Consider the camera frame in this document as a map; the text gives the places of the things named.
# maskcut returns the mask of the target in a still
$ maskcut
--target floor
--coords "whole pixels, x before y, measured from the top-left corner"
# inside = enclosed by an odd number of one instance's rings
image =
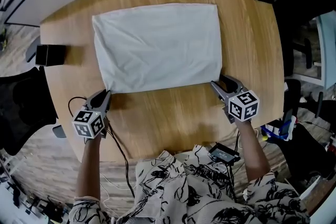
[[[25,51],[31,42],[39,35],[39,28],[27,26],[10,26],[8,28],[8,47],[4,52],[0,52],[0,76],[11,76],[25,72],[34,66],[34,59],[31,63],[25,62]],[[313,97],[317,98],[320,88],[311,84],[304,84],[304,92],[313,92]],[[330,99],[332,89],[329,89],[324,98]],[[323,128],[328,129],[329,124],[315,119],[314,115],[307,110],[299,111],[300,121],[311,121]],[[72,203],[75,195],[76,178],[79,168],[79,161],[74,155],[67,140],[56,138],[51,131],[52,125],[45,126],[36,132],[25,144],[19,155],[24,155],[27,159],[24,164],[14,173],[16,179],[23,188],[30,191],[40,198],[50,197],[51,200],[61,203]],[[330,133],[314,125],[306,125],[308,131],[320,143],[326,143],[329,140]],[[223,144],[234,147],[236,133],[232,133],[230,138],[222,141]],[[279,173],[278,180],[282,181],[289,177],[290,173],[283,154],[277,145],[267,144],[261,141],[266,156],[273,170]],[[135,184],[134,168],[136,162],[130,161],[130,182]],[[103,187],[111,197],[106,201],[106,205],[112,216],[121,215],[128,211],[133,205],[133,198],[124,178],[124,165],[115,163],[100,163],[100,171],[108,180],[116,184],[121,189],[109,185],[101,177]],[[233,167],[235,177],[235,189],[237,196],[241,196],[242,191],[247,186],[247,178],[242,159]],[[108,199],[108,195],[101,189],[101,199]]]

